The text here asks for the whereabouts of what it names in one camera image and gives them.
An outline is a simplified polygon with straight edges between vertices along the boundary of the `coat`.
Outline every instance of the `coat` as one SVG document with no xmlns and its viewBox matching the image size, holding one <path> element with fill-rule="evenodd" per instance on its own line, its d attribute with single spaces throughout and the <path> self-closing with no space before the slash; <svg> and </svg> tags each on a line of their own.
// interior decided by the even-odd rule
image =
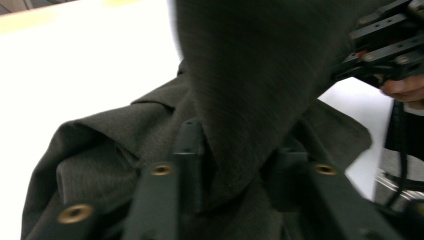
<svg viewBox="0 0 424 240">
<path fill-rule="evenodd" d="M 176 1 L 184 55 L 177 77 L 129 106 L 63 124 L 33 172 L 22 239 L 64 204 L 113 204 L 138 172 L 166 160 L 180 125 L 202 123 L 208 198 L 183 239 L 280 239 L 283 221 L 259 174 L 293 128 L 315 158 L 345 169 L 367 130 L 316 98 L 352 50 L 348 33 L 381 1 Z"/>
</svg>

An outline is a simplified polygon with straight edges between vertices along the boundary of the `finger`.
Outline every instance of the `finger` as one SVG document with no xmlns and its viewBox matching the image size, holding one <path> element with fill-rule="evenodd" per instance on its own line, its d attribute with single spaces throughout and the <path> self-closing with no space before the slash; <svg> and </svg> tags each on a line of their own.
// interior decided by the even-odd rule
<svg viewBox="0 0 424 240">
<path fill-rule="evenodd" d="M 392 93 L 387 95 L 401 102 L 420 101 L 424 99 L 424 88 L 404 93 Z"/>
<path fill-rule="evenodd" d="M 405 93 L 424 87 L 424 74 L 411 76 L 400 81 L 389 80 L 384 83 L 381 90 L 386 94 Z"/>
</svg>

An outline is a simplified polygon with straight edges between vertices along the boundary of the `cable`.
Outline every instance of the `cable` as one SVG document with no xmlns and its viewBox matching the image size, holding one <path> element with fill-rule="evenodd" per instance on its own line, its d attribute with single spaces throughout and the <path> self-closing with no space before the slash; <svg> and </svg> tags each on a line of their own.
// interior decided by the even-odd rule
<svg viewBox="0 0 424 240">
<path fill-rule="evenodd" d="M 402 194 L 403 190 L 405 189 L 408 175 L 408 156 L 405 134 L 405 111 L 402 102 L 396 100 L 394 101 L 392 121 L 395 132 L 394 140 L 396 144 L 396 149 L 399 152 L 400 177 L 396 192 L 390 197 L 390 199 L 385 204 L 385 206 L 388 208 L 391 208 Z"/>
</svg>

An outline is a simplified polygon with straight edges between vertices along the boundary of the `black metal bracket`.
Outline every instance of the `black metal bracket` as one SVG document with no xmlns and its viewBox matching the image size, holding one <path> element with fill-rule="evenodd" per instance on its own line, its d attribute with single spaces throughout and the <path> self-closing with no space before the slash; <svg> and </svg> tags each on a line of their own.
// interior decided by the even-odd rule
<svg viewBox="0 0 424 240">
<path fill-rule="evenodd" d="M 335 81 L 357 77 L 379 87 L 376 74 L 400 80 L 424 73 L 424 1 L 395 1 L 361 18 L 358 26 L 350 34 L 355 52 L 335 71 Z"/>
</svg>

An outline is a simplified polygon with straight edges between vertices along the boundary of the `white surface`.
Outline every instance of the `white surface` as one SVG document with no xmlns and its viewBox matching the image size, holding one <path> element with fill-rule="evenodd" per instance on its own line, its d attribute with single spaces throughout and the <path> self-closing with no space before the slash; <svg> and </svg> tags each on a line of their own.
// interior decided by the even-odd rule
<svg viewBox="0 0 424 240">
<path fill-rule="evenodd" d="M 355 78 L 337 83 L 320 99 L 360 122 L 371 133 L 371 148 L 363 152 L 348 168 L 347 176 L 363 197 L 372 199 L 374 178 L 384 146 L 392 99 L 383 95 L 379 89 Z"/>
<path fill-rule="evenodd" d="M 52 21 L 0 35 L 1 239 L 19 239 L 30 174 L 61 123 L 125 106 L 177 71 L 166 0 L 107 9 L 93 2 L 56 6 Z M 363 84 L 343 87 L 347 83 L 322 98 L 382 136 L 388 100 Z M 377 164 L 369 159 L 378 158 L 380 145 L 349 170 L 366 196 Z"/>
</svg>

